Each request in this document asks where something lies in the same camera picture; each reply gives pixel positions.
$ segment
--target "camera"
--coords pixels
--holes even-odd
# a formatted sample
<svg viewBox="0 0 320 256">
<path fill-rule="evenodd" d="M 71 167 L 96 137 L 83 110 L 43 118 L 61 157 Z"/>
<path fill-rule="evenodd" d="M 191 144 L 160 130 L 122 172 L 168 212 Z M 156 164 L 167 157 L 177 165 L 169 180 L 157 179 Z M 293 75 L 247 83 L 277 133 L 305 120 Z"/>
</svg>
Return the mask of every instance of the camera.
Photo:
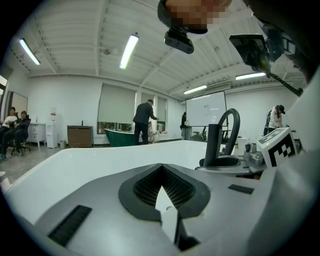
<svg viewBox="0 0 320 256">
<path fill-rule="evenodd" d="M 195 50 L 192 41 L 187 37 L 187 32 L 174 27 L 170 27 L 165 33 L 164 43 L 186 54 L 192 54 Z"/>
</svg>

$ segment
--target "person in white shirt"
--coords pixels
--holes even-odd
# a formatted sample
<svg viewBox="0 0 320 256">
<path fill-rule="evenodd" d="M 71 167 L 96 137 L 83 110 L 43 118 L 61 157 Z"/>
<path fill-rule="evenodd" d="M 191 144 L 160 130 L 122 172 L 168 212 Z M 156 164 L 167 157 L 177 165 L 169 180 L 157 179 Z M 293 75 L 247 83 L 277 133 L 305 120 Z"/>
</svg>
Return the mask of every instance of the person in white shirt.
<svg viewBox="0 0 320 256">
<path fill-rule="evenodd" d="M 10 130 L 10 125 L 13 124 L 16 120 L 17 117 L 15 116 L 16 114 L 16 109 L 14 107 L 12 107 L 10 109 L 10 115 L 4 120 L 4 121 L 0 121 L 0 145 L 2 145 L 2 140 L 4 137 L 4 134 Z"/>
<path fill-rule="evenodd" d="M 277 128 L 285 127 L 282 124 L 282 114 L 285 113 L 285 107 L 282 105 L 274 106 L 270 113 L 269 133 Z"/>
</svg>

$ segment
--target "woman with cap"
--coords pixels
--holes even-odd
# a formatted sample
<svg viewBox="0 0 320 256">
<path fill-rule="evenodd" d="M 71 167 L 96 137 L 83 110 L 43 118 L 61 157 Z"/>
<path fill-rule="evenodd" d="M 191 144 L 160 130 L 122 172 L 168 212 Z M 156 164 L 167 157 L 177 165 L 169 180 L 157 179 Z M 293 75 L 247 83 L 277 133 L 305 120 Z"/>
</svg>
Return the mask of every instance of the woman with cap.
<svg viewBox="0 0 320 256">
<path fill-rule="evenodd" d="M 284 127 L 282 124 L 281 115 L 285 113 L 285 107 L 282 105 L 276 105 L 272 108 L 269 122 L 269 133 L 277 128 Z"/>
</svg>

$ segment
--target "man in dark suit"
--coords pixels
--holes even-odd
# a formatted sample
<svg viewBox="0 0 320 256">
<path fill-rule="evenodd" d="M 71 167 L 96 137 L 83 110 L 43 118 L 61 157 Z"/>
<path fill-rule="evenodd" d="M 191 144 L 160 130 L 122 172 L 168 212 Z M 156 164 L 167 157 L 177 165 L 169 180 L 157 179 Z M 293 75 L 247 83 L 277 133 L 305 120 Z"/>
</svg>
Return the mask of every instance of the man in dark suit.
<svg viewBox="0 0 320 256">
<path fill-rule="evenodd" d="M 152 106 L 154 101 L 149 99 L 146 103 L 140 104 L 136 109 L 136 114 L 133 121 L 135 122 L 134 126 L 134 144 L 138 145 L 140 132 L 142 131 L 143 144 L 148 145 L 148 124 L 149 118 L 153 120 L 159 120 L 154 116 L 154 110 Z"/>
</svg>

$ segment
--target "black handle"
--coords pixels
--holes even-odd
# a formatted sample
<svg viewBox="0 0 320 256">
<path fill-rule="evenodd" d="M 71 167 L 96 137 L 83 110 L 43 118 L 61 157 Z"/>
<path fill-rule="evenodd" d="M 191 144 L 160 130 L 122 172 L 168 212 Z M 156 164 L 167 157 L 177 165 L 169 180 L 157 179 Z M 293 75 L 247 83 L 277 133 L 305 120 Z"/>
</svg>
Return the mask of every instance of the black handle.
<svg viewBox="0 0 320 256">
<path fill-rule="evenodd" d="M 211 166 L 218 158 L 222 139 L 222 124 L 209 124 L 208 142 L 204 158 L 204 166 Z"/>
<path fill-rule="evenodd" d="M 230 139 L 228 141 L 228 144 L 225 147 L 225 152 L 224 152 L 224 156 L 229 156 L 232 153 L 232 150 L 235 147 L 236 144 L 236 140 L 239 134 L 239 130 L 240 130 L 240 115 L 239 112 L 236 111 L 234 108 L 230 108 L 228 109 L 221 117 L 220 121 L 219 121 L 219 125 L 222 125 L 224 123 L 224 121 L 227 119 L 227 117 L 229 115 L 233 115 L 233 127 L 232 127 L 232 132 L 230 135 Z"/>
</svg>

